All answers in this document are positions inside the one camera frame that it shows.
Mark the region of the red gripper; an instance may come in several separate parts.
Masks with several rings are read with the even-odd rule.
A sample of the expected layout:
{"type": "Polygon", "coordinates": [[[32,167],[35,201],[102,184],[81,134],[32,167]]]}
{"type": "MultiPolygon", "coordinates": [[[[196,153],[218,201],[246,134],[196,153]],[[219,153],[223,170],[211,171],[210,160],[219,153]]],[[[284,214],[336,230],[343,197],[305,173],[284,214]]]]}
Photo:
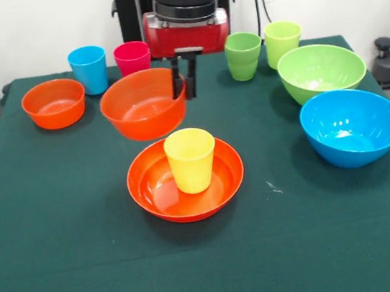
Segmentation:
{"type": "MultiPolygon", "coordinates": [[[[201,47],[204,54],[222,52],[229,34],[229,17],[223,8],[217,8],[213,17],[203,22],[177,23],[159,19],[147,12],[142,19],[146,43],[153,58],[170,58],[173,98],[183,91],[176,51],[201,47]]],[[[196,98],[196,55],[187,55],[186,98],[196,98]]]]}

